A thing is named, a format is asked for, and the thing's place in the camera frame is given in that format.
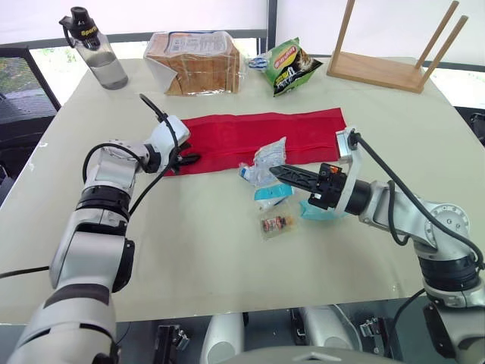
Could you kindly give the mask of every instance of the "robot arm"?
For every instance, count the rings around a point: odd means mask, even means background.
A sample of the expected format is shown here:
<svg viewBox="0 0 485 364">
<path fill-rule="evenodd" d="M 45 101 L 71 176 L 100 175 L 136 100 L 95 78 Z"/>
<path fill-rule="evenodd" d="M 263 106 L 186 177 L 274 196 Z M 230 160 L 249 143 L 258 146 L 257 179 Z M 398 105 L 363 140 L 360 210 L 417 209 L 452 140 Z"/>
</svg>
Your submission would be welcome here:
<svg viewBox="0 0 485 364">
<path fill-rule="evenodd" d="M 311 193 L 308 202 L 322 209 L 335 208 L 357 215 L 376 228 L 412 239 L 423 285 L 430 305 L 424 308 L 427 326 L 436 350 L 458 362 L 482 363 L 485 359 L 485 285 L 474 262 L 474 252 L 463 242 L 441 231 L 426 218 L 393 182 L 371 184 L 357 180 L 361 154 L 350 143 L 352 128 L 337 134 L 340 161 L 349 173 L 323 163 L 318 174 L 282 165 L 270 168 L 283 183 Z M 462 237 L 470 222 L 460 207 L 451 203 L 418 201 L 448 229 Z"/>
<path fill-rule="evenodd" d="M 168 120 L 182 145 L 189 130 L 174 116 Z M 144 143 L 109 144 L 99 148 L 50 266 L 55 291 L 36 310 L 9 364 L 117 362 L 111 293 L 121 290 L 131 276 L 135 244 L 125 234 L 135 176 L 141 170 L 155 173 L 165 168 L 176 150 L 163 123 Z"/>
</svg>

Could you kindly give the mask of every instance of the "plastic bag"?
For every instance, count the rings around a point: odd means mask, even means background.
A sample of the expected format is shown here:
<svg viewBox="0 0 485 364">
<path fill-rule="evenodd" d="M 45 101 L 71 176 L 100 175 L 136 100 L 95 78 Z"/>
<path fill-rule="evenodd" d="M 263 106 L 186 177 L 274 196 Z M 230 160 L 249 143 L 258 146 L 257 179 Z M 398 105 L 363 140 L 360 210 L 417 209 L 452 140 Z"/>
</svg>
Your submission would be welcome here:
<svg viewBox="0 0 485 364">
<path fill-rule="evenodd" d="M 267 186 L 276 181 L 276 177 L 269 171 L 270 167 L 284 165 L 286 160 L 286 137 L 277 142 L 260 148 L 254 157 L 254 165 L 244 163 L 239 165 L 239 175 L 256 187 Z"/>
<path fill-rule="evenodd" d="M 273 86 L 274 96 L 305 83 L 322 65 L 307 55 L 299 43 L 298 38 L 288 40 L 249 63 L 255 69 L 262 70 L 265 67 L 264 74 Z"/>
<path fill-rule="evenodd" d="M 246 75 L 244 57 L 223 31 L 154 33 L 144 59 L 167 95 L 237 93 Z"/>
</svg>

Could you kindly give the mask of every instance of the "white wall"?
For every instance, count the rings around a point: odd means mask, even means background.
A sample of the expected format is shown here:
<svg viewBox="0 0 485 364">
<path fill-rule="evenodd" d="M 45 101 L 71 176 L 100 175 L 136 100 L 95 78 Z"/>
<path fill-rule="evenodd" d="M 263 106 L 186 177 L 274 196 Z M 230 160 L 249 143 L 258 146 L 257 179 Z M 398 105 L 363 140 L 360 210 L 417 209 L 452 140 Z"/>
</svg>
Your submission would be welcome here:
<svg viewBox="0 0 485 364">
<path fill-rule="evenodd" d="M 451 0 L 357 0 L 343 50 L 372 56 L 419 58 Z M 346 0 L 279 0 L 279 44 L 299 36 L 305 51 L 331 54 Z M 461 0 L 428 59 L 449 35 L 461 15 L 468 22 L 443 61 L 485 65 L 485 0 Z"/>
<path fill-rule="evenodd" d="M 0 44 L 63 38 L 59 20 L 88 9 L 105 34 L 266 29 L 266 0 L 2 0 Z"/>
</svg>

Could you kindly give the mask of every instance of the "clear plastic bottle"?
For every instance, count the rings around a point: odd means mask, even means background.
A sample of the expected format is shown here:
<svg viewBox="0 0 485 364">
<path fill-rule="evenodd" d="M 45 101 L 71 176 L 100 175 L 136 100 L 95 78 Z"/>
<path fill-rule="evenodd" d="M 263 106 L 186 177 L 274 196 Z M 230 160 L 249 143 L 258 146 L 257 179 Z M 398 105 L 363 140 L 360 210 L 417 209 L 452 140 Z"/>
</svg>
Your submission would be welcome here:
<svg viewBox="0 0 485 364">
<path fill-rule="evenodd" d="M 69 46 L 79 52 L 104 88 L 120 89 L 125 86 L 128 76 L 116 58 L 108 37 L 98 30 L 85 8 L 76 6 L 70 12 L 72 17 L 63 17 L 59 21 Z"/>
</svg>

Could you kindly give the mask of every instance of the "black cable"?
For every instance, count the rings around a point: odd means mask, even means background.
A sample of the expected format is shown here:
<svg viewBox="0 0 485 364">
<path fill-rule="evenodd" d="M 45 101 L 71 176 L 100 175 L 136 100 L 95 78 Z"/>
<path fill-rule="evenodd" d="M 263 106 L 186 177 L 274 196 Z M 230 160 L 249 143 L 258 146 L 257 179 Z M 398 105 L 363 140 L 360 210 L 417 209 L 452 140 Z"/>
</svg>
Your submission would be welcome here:
<svg viewBox="0 0 485 364">
<path fill-rule="evenodd" d="M 0 279 L 14 277 L 15 275 L 26 275 L 28 273 L 36 273 L 38 271 L 48 271 L 49 267 L 37 267 L 37 268 L 29 268 L 29 269 L 19 269 L 17 271 L 7 271 L 5 273 L 0 274 Z"/>
<path fill-rule="evenodd" d="M 424 288 L 421 288 L 418 292 L 413 294 L 411 297 L 409 297 L 406 302 L 404 302 L 397 310 L 396 314 L 394 315 L 393 318 L 393 323 L 392 326 L 389 330 L 389 334 L 387 335 L 387 344 L 386 347 L 384 348 L 384 356 L 385 357 L 390 357 L 390 351 L 391 351 L 391 344 L 393 341 L 394 333 L 396 331 L 396 326 L 397 326 L 397 321 L 399 320 L 399 317 L 401 317 L 401 314 L 404 312 L 406 307 L 408 307 L 412 301 L 416 300 L 421 294 L 424 293 Z"/>
<path fill-rule="evenodd" d="M 164 118 L 168 118 L 168 115 L 166 112 L 163 112 L 162 110 L 160 110 L 159 108 L 157 108 L 157 105 L 155 105 L 153 103 L 153 101 L 151 99 L 149 99 L 148 97 L 146 97 L 145 95 L 143 95 L 142 93 L 139 94 L 139 97 L 141 98 L 141 100 L 147 104 L 147 106 L 153 110 L 156 115 L 161 118 L 162 120 L 158 119 L 159 122 L 162 122 Z"/>
<path fill-rule="evenodd" d="M 120 342 L 123 341 L 123 339 L 128 335 L 128 331 L 130 330 L 130 328 L 131 328 L 131 322 L 128 323 L 127 330 L 124 332 L 121 339 L 116 342 L 116 346 L 120 345 Z"/>
<path fill-rule="evenodd" d="M 472 249 L 477 256 L 477 260 L 475 261 L 477 268 L 479 270 L 485 269 L 485 266 L 483 265 L 483 253 L 481 252 L 480 248 L 478 248 L 478 246 L 476 246 L 466 237 L 451 231 L 445 225 L 441 224 L 434 216 L 432 216 L 431 213 L 419 202 L 418 198 L 413 194 L 413 192 L 404 184 L 404 182 L 402 182 L 401 178 L 399 178 L 397 174 L 394 173 L 394 171 L 386 164 L 386 162 L 383 161 L 382 158 L 371 148 L 371 146 L 369 146 L 367 142 L 362 139 L 360 133 L 355 133 L 352 131 L 349 136 L 349 141 L 351 144 L 360 143 L 362 148 L 369 153 L 372 159 L 375 160 L 375 162 L 389 175 L 389 177 L 396 182 L 402 192 L 408 197 L 413 205 L 416 206 L 416 209 L 418 209 L 420 213 L 431 222 L 431 224 L 439 228 L 443 233 L 448 234 L 450 237 L 454 237 L 456 240 L 461 241 L 463 244 Z"/>
<path fill-rule="evenodd" d="M 174 163 L 177 161 L 178 159 L 178 155 L 179 155 L 179 143 L 178 143 L 178 140 L 177 140 L 177 136 L 175 135 L 175 131 L 174 129 L 172 128 L 172 125 L 170 124 L 170 121 L 168 120 L 167 118 L 167 114 L 165 114 L 164 112 L 162 112 L 159 108 L 157 108 L 155 106 L 155 104 L 153 104 L 153 102 L 151 102 L 145 95 L 143 95 L 142 93 L 139 94 L 139 97 L 145 102 L 145 104 L 147 104 L 155 113 L 156 115 L 158 116 L 158 121 L 160 122 L 164 122 L 166 125 L 167 125 L 167 128 L 168 130 L 170 131 L 170 134 L 172 135 L 172 139 L 174 140 L 174 150 L 172 151 L 171 153 L 171 156 L 170 156 L 170 159 L 168 160 L 168 163 L 167 165 L 165 166 L 165 168 L 158 174 L 158 176 L 143 190 L 143 192 L 140 193 L 140 195 L 138 196 L 138 199 L 136 199 L 135 203 L 133 204 L 133 206 L 131 207 L 130 209 L 130 215 L 132 215 L 136 208 L 138 207 L 138 205 L 142 202 L 143 198 L 146 196 L 146 194 L 150 191 L 150 189 L 157 184 L 157 182 L 160 181 L 160 179 L 163 178 L 163 176 L 165 176 L 165 174 L 168 172 L 168 170 L 174 165 Z"/>
<path fill-rule="evenodd" d="M 387 208 L 387 221 L 389 223 L 389 231 L 393 236 L 393 239 L 400 246 L 404 246 L 408 243 L 409 235 L 405 235 L 403 240 L 399 239 L 396 231 L 396 226 L 394 226 L 394 203 L 396 201 L 396 184 L 393 180 L 387 182 L 389 184 L 389 207 Z"/>
<path fill-rule="evenodd" d="M 119 149 L 119 150 L 122 150 L 122 151 L 128 153 L 129 155 L 131 155 L 132 157 L 135 158 L 135 160 L 138 162 L 141 169 L 146 171 L 146 168 L 143 164 L 142 159 L 139 156 L 137 156 L 133 151 L 129 150 L 127 147 L 120 146 L 119 144 L 115 144 L 115 143 L 101 143 L 101 144 L 98 144 L 97 146 L 93 147 L 88 152 L 86 157 L 84 158 L 84 163 L 83 163 L 83 182 L 84 183 L 86 182 L 86 179 L 87 179 L 87 169 L 88 169 L 89 160 L 91 159 L 92 155 L 94 154 L 94 152 L 96 150 L 104 148 L 105 146 L 110 146 L 112 148 L 116 148 L 116 149 Z"/>
</svg>

